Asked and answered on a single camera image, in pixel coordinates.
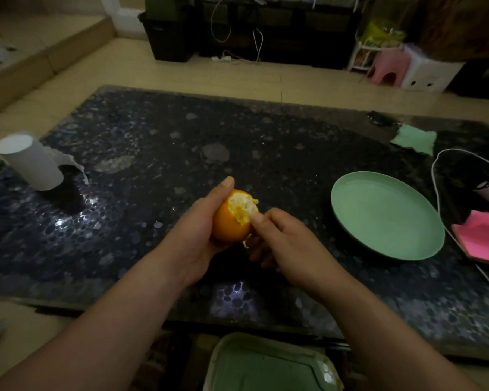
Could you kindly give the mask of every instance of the pink stool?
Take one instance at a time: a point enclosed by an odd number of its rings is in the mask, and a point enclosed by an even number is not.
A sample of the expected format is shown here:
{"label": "pink stool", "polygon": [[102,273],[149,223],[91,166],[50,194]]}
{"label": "pink stool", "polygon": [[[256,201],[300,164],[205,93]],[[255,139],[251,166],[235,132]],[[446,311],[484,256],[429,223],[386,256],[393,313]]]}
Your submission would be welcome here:
{"label": "pink stool", "polygon": [[371,82],[378,85],[386,75],[393,73],[396,77],[393,86],[400,86],[406,76],[410,62],[411,58],[409,55],[401,49],[384,49],[376,56],[373,65],[368,71],[368,78],[373,76]]}

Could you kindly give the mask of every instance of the left hand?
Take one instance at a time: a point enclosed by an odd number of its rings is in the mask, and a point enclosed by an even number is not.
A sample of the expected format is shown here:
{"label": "left hand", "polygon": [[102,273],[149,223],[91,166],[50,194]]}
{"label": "left hand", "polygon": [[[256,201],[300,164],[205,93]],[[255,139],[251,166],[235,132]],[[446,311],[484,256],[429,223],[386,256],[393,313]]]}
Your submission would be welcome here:
{"label": "left hand", "polygon": [[234,188],[234,178],[227,177],[190,207],[160,245],[149,253],[166,261],[167,270],[178,277],[183,288],[197,282],[209,268],[212,257],[228,245],[213,241],[212,219]]}

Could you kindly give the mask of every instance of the orange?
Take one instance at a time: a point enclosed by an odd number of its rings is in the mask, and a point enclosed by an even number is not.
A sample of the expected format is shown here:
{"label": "orange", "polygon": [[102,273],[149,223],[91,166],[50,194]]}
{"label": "orange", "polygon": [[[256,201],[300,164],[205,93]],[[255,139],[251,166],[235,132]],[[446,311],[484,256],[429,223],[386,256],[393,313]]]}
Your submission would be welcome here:
{"label": "orange", "polygon": [[259,211],[257,203],[249,193],[233,189],[214,214],[212,236],[228,243],[244,241],[252,231],[250,217]]}

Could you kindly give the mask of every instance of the white stool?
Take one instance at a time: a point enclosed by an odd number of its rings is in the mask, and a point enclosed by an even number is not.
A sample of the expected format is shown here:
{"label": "white stool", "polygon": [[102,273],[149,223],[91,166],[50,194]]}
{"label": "white stool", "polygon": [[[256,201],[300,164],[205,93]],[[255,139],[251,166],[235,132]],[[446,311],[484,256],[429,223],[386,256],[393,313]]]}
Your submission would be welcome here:
{"label": "white stool", "polygon": [[404,45],[411,64],[400,87],[406,91],[443,92],[464,63],[447,63],[428,58],[413,44]]}

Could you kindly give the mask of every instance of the fingernail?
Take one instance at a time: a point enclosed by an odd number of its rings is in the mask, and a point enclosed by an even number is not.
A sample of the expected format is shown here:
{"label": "fingernail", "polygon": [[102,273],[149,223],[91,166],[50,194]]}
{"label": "fingernail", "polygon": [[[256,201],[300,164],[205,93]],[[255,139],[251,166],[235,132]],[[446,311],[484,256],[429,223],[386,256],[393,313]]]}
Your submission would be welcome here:
{"label": "fingernail", "polygon": [[230,187],[232,185],[232,182],[234,182],[234,177],[226,177],[222,182],[221,182],[221,185],[223,187]]}
{"label": "fingernail", "polygon": [[253,223],[261,223],[264,220],[264,215],[257,212],[257,213],[253,213],[250,218],[251,218]]}

